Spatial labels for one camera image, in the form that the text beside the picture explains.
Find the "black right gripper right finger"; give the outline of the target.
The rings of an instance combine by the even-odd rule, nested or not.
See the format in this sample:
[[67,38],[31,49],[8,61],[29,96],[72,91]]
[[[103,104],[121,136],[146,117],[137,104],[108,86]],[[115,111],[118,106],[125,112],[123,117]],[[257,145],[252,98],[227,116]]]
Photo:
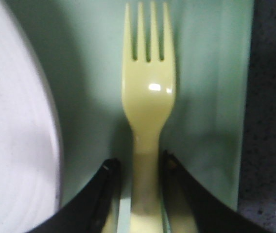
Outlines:
[[265,233],[205,189],[168,151],[162,157],[164,206],[173,233]]

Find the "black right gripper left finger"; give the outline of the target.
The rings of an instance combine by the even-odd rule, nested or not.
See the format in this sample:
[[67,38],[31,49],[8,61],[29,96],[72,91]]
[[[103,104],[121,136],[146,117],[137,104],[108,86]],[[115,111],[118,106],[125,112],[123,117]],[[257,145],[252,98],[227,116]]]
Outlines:
[[105,160],[84,188],[31,233],[115,233],[121,194],[121,163]]

